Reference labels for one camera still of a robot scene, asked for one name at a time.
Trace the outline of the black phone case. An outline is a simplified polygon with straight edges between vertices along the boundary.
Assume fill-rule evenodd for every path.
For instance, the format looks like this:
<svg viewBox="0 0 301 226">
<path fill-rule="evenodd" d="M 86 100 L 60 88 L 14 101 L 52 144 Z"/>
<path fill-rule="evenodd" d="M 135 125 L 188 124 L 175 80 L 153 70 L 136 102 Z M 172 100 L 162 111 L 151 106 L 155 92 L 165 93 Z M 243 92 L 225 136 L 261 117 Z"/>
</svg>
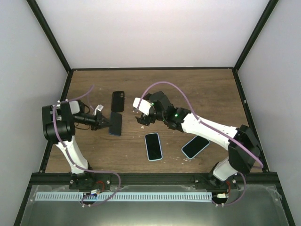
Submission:
<svg viewBox="0 0 301 226">
<path fill-rule="evenodd" d="M 111 98 L 111 111 L 120 113 L 124 111 L 125 93 L 124 91 L 114 91 Z"/>
</svg>

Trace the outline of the blue phone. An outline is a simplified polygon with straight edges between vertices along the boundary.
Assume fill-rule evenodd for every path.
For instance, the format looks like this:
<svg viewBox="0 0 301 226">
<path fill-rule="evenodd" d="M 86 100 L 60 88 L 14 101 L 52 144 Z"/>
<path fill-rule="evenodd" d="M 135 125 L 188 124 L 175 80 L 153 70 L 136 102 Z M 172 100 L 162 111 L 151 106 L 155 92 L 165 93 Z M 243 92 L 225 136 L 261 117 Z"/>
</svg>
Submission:
<svg viewBox="0 0 301 226">
<path fill-rule="evenodd" d="M 109 127 L 109 134 L 115 136 L 121 136 L 122 115 L 120 113 L 111 112 L 110 123 L 111 126 Z"/>
</svg>

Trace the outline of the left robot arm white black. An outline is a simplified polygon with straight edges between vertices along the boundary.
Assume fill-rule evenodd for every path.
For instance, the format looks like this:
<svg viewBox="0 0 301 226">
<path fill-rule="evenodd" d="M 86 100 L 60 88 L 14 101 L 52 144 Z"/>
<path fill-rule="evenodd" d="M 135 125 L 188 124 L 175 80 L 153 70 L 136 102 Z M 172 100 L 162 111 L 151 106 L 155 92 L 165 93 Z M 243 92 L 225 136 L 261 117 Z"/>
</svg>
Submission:
<svg viewBox="0 0 301 226">
<path fill-rule="evenodd" d="M 76 124 L 99 130 L 111 126 L 99 105 L 91 114 L 88 105 L 80 100 L 63 101 L 42 107 L 43 134 L 65 156 L 71 168 L 71 187 L 91 190 L 97 182 L 89 162 L 83 157 L 75 139 Z"/>
</svg>

